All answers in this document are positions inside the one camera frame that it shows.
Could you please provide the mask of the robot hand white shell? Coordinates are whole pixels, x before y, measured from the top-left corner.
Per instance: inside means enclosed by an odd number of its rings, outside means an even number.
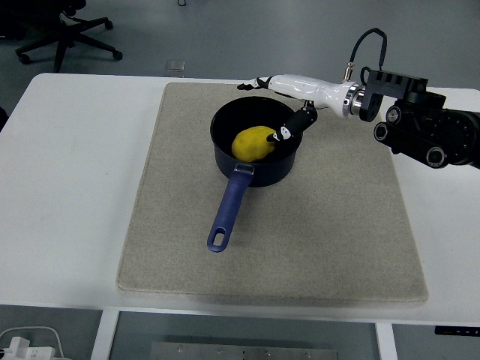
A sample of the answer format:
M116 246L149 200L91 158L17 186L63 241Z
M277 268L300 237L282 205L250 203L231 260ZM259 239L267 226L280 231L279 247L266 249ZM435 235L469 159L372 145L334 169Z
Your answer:
M257 77L237 86L239 90L268 89L279 95L297 99L303 106L294 112L273 134L267 136L270 143L280 143L301 135L316 120L317 111L330 109L346 119L356 115L354 97L361 89L355 82L334 84L320 79L298 75L275 75Z

